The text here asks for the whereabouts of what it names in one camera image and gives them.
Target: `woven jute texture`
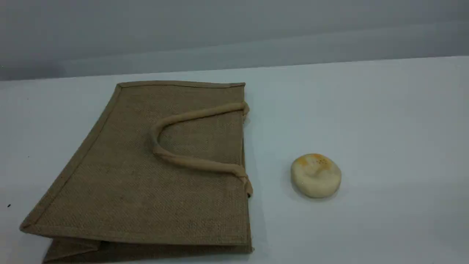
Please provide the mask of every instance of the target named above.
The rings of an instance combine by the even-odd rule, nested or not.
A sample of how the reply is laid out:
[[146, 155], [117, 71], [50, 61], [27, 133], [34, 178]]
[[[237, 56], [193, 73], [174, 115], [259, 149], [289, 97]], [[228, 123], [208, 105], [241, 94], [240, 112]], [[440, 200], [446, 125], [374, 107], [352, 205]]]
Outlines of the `woven jute texture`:
[[118, 84], [20, 229], [45, 262], [250, 253], [246, 112], [244, 83]]

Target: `bag handle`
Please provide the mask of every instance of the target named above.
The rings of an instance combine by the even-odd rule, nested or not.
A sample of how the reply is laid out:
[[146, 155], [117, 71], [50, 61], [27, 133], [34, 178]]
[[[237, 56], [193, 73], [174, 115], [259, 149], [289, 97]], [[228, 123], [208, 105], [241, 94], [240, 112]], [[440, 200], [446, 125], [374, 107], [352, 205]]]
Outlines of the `bag handle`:
[[231, 173], [238, 177], [244, 183], [244, 189], [248, 196], [251, 196], [253, 193], [251, 182], [249, 181], [246, 170], [241, 165], [221, 163], [211, 160], [199, 159], [190, 156], [183, 156], [171, 153], [164, 149], [159, 144], [159, 135], [163, 129], [169, 125], [189, 121], [193, 119], [221, 115], [233, 111], [243, 110], [243, 120], [246, 118], [246, 115], [249, 112], [249, 106], [246, 102], [242, 103], [229, 103], [214, 108], [196, 110], [191, 112], [186, 112], [179, 115], [173, 115], [165, 117], [158, 122], [156, 122], [150, 129], [151, 139], [153, 140], [153, 154], [161, 157], [163, 160], [191, 169], [202, 170], [202, 171], [212, 171], [212, 172], [226, 172]]

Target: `golden brown spot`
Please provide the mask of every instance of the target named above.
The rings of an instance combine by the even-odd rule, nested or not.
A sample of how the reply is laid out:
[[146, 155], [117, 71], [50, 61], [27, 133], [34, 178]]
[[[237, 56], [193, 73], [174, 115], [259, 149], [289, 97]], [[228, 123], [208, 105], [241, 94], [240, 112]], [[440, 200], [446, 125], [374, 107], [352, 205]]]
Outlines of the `golden brown spot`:
[[306, 157], [305, 156], [301, 156], [299, 157], [296, 162], [298, 162], [298, 164], [300, 164], [301, 166], [308, 166], [308, 161], [306, 160]]
[[324, 157], [321, 154], [311, 154], [311, 155], [316, 159], [316, 162], [321, 165], [321, 169], [328, 170], [331, 168], [331, 162], [329, 161], [328, 158]]

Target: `gray wall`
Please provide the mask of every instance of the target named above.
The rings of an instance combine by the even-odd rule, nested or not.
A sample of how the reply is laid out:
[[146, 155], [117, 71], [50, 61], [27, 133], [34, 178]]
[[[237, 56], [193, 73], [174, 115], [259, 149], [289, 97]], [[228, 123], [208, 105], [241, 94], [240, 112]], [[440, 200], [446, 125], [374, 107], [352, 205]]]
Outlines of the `gray wall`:
[[469, 54], [467, 0], [0, 0], [1, 79]]

